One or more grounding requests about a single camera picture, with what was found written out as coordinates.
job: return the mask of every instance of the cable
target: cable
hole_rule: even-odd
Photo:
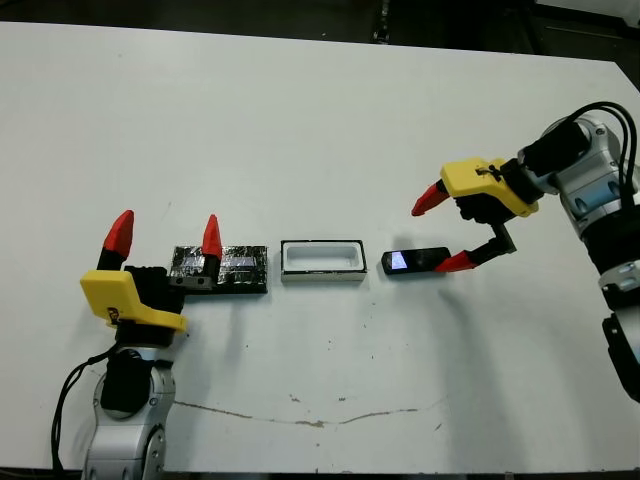
[[[622,185],[624,185],[624,168],[622,163],[624,162],[624,159],[626,157],[627,154],[627,146],[628,146],[628,140],[629,140],[629,129],[628,126],[626,124],[626,122],[624,121],[623,117],[616,112],[615,110],[609,109],[607,107],[602,107],[602,110],[609,113],[610,115],[616,117],[616,119],[618,120],[618,122],[620,122],[620,125],[622,125],[622,151],[620,152],[620,160],[618,162],[618,188],[619,188],[619,194],[620,194],[620,201],[622,202]]]
[[[638,133],[636,131],[636,125],[633,121],[633,117],[629,114],[629,112],[614,102],[595,102],[590,103],[589,105],[585,105],[582,108],[579,108],[571,115],[569,115],[565,121],[573,122],[580,115],[589,112],[591,110],[601,110],[613,115],[622,126],[623,131],[623,142],[622,142],[622,152],[620,155],[620,160],[618,162],[618,184],[620,188],[620,204],[624,209],[633,208],[633,173],[635,170],[636,163],[636,150],[638,146]],[[627,159],[627,175],[624,177],[624,163],[625,163],[625,154],[627,153],[626,147],[629,146],[629,158]]]
[[[53,423],[51,424],[51,463],[53,465],[53,474],[55,478],[65,478],[64,467],[62,466],[62,462],[60,462],[60,429],[62,427],[62,407],[64,406],[64,401],[67,398],[67,394],[73,388],[78,380],[80,380],[80,376],[86,367],[89,365],[94,365],[98,362],[101,362],[109,357],[111,357],[118,348],[120,348],[120,344],[116,342],[109,350],[100,355],[96,355],[95,357],[89,358],[86,362],[81,363],[67,376],[67,379],[64,381],[62,386],[62,390],[60,391],[60,397],[58,398],[58,404],[56,405],[56,411],[53,415]]]

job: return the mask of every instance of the table surface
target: table surface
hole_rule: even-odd
[[[597,273],[557,198],[518,252],[440,278],[392,248],[474,248],[453,202],[409,214],[444,162],[513,156],[611,100],[612,63],[99,27],[0,24],[0,464],[48,467],[62,382],[108,348],[78,280],[125,209],[134,265],[200,242],[269,247],[269,293],[188,300],[168,470],[631,469],[640,408],[601,332]],[[362,283],[280,281],[282,239],[362,239]],[[104,365],[67,400],[80,468]]]

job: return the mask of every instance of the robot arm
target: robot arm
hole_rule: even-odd
[[[58,458],[64,399],[84,367],[105,359],[107,372],[93,395],[96,429],[84,478],[148,480],[163,472],[165,425],[176,393],[170,346],[176,333],[186,331],[181,311],[189,290],[172,285],[162,267],[127,266],[121,271],[132,237],[133,212],[127,210],[107,235],[97,269],[80,280],[93,313],[116,329],[116,343],[74,369],[65,382],[51,437],[57,478],[65,478]],[[205,230],[202,257],[202,283],[217,279],[222,247],[215,215]]]
[[[624,132],[622,149],[607,125],[588,113],[592,110],[605,111],[620,122]],[[496,238],[487,244],[423,268],[454,272],[515,251],[504,223],[515,216],[535,213],[537,200],[545,193],[559,195],[601,275],[599,285],[613,311],[603,322],[611,360],[629,396],[640,402],[640,194],[636,148],[635,124],[624,108],[611,102],[590,104],[557,121],[508,162],[473,158],[444,165],[441,180],[418,199],[412,215],[422,215],[452,197],[464,219],[493,228]],[[410,256],[409,252],[389,253]]]

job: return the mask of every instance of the phone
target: phone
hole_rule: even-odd
[[[401,273],[433,272],[433,269],[449,258],[446,247],[396,250],[382,254],[382,269],[387,275]]]

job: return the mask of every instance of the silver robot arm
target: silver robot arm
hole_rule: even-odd
[[[172,363],[169,350],[158,347],[124,345],[112,357],[93,397],[96,430],[87,452],[85,479],[161,477],[165,425],[176,391]],[[148,385],[148,394],[136,393],[135,402],[127,396],[137,388],[132,382]]]
[[[586,113],[591,110],[603,110],[620,121],[622,149],[607,125]],[[534,188],[559,194],[587,247],[613,312],[602,325],[609,355],[624,389],[640,402],[640,178],[634,164],[635,137],[626,110],[598,102],[552,125],[519,152],[518,163]]]

